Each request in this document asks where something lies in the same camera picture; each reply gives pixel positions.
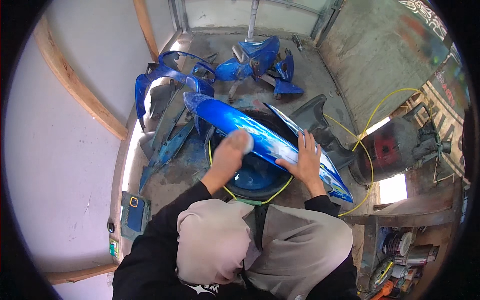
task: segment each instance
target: blue phone case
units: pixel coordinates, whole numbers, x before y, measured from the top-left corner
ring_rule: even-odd
[[[127,226],[137,232],[142,231],[142,219],[144,216],[145,202],[136,197],[130,198],[130,205],[128,206]]]

